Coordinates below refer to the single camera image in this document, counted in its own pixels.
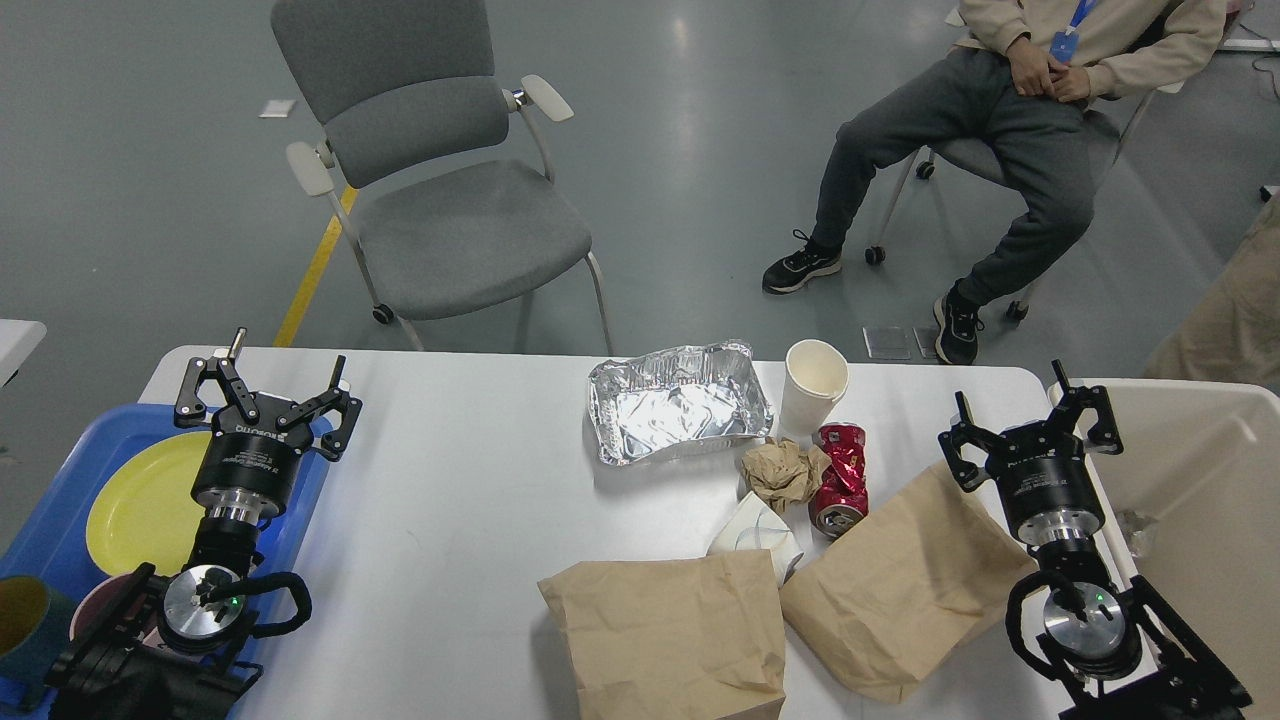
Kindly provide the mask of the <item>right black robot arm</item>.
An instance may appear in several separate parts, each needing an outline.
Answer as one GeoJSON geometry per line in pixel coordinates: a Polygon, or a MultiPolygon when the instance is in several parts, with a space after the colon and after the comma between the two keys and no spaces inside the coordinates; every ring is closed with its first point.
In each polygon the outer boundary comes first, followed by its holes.
{"type": "Polygon", "coordinates": [[[1243,717],[1251,693],[1170,602],[1140,575],[1126,589],[1114,582],[1085,460],[1124,451],[1117,420],[1103,386],[1073,386],[1060,361],[1052,368],[1061,396],[1047,418],[993,432],[956,392],[957,415],[938,437],[961,491],[995,483],[1009,534],[1036,561],[1007,596],[1012,652],[1065,688],[1065,719],[1243,717]]]}

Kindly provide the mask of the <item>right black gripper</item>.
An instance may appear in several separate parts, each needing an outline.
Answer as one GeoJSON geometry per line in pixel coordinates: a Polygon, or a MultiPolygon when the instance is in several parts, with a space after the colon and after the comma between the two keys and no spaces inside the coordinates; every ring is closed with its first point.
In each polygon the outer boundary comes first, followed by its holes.
{"type": "Polygon", "coordinates": [[[1085,469],[1085,451],[1124,452],[1107,388],[1071,386],[1060,359],[1052,361],[1052,369],[1061,397],[1050,413],[1050,424],[1034,421],[996,434],[974,423],[966,396],[956,391],[957,419],[938,434],[943,460],[960,489],[973,493],[991,477],[1011,536],[1027,546],[1087,541],[1098,533],[1105,511],[1085,469]],[[1085,411],[1094,414],[1094,424],[1082,441],[1074,430],[1085,411]],[[986,470],[965,460],[966,446],[988,454],[986,470]]]}

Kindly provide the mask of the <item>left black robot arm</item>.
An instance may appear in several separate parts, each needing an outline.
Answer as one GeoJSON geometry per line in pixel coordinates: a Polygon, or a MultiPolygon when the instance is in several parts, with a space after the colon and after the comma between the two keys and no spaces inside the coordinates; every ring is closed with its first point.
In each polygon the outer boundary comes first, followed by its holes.
{"type": "Polygon", "coordinates": [[[192,357],[173,420],[211,438],[191,498],[204,515],[188,559],[163,575],[142,562],[52,662],[52,719],[224,719],[262,675],[251,641],[298,630],[314,612],[302,577],[261,571],[262,529],[282,516],[308,454],[342,459],[362,410],[338,356],[303,401],[251,389],[237,361],[246,331],[192,357]]]}

